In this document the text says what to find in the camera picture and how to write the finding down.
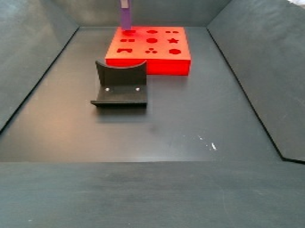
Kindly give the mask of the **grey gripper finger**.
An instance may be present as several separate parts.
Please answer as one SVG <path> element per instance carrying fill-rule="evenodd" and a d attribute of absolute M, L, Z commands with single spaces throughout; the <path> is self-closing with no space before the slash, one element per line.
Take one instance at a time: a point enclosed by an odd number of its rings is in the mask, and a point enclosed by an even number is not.
<path fill-rule="evenodd" d="M 123 9 L 129 8 L 129 0 L 120 0 L 120 5 Z"/>

